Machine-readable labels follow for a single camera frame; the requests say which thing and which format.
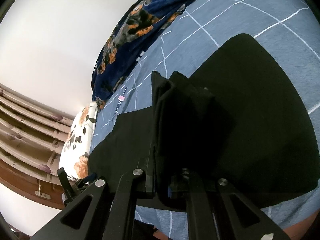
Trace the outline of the white floral pillow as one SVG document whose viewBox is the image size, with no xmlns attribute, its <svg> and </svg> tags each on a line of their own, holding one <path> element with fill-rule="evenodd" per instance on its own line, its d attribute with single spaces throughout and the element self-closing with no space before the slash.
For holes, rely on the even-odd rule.
<svg viewBox="0 0 320 240">
<path fill-rule="evenodd" d="M 87 164 L 97 112 L 98 106 L 92 102 L 76 115 L 62 148 L 59 167 L 64 168 L 71 181 L 79 181 L 88 176 Z"/>
</svg>

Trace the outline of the metal latch bracket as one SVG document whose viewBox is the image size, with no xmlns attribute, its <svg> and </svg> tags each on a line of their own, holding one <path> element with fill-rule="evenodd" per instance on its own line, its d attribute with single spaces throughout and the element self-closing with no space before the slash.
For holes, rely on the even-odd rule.
<svg viewBox="0 0 320 240">
<path fill-rule="evenodd" d="M 51 196 L 42 191 L 41 181 L 37 180 L 37 183 L 38 183 L 38 189 L 35 191 L 35 195 L 46 200 L 51 200 Z"/>
</svg>

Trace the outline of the blue grid-pattern bedsheet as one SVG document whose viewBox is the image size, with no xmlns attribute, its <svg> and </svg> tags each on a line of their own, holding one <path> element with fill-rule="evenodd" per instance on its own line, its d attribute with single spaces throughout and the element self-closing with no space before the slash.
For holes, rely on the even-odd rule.
<svg viewBox="0 0 320 240">
<path fill-rule="evenodd" d="M 119 115 L 151 106 L 152 72 L 165 78 L 173 72 L 190 77 L 239 34 L 253 37 L 287 75 L 307 110 L 319 152 L 319 23 L 305 0 L 195 0 L 148 48 L 98 114 L 95 147 L 112 131 Z M 172 207 L 159 199 L 151 163 L 149 157 L 146 184 L 152 185 L 148 188 L 158 202 L 138 202 L 135 219 L 172 239 L 189 239 L 186 204 L 179 200 Z M 244 197 L 255 205 L 287 239 L 293 238 L 294 231 L 303 235 L 319 214 L 319 180 L 308 193 L 262 208 L 241 194 L 225 191 L 225 179 L 219 185 L 234 200 Z"/>
</svg>

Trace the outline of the navy dog-print blanket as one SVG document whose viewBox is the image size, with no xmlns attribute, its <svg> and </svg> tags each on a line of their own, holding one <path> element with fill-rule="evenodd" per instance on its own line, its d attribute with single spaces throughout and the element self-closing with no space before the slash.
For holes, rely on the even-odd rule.
<svg viewBox="0 0 320 240">
<path fill-rule="evenodd" d="M 124 82 L 142 55 L 195 0 L 138 0 L 120 19 L 94 67 L 92 100 L 99 109 Z"/>
</svg>

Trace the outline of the black pants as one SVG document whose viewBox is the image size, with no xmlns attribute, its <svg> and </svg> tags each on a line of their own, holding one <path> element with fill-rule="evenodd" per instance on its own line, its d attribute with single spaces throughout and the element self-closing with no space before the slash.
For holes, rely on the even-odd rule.
<svg viewBox="0 0 320 240">
<path fill-rule="evenodd" d="M 159 199 L 175 207 L 182 188 L 221 190 L 258 207 L 315 189 L 319 152 L 307 110 L 272 56 L 251 36 L 230 38 L 190 77 L 151 74 L 150 107 L 121 114 L 89 155 L 88 170 L 116 189 L 151 157 Z"/>
</svg>

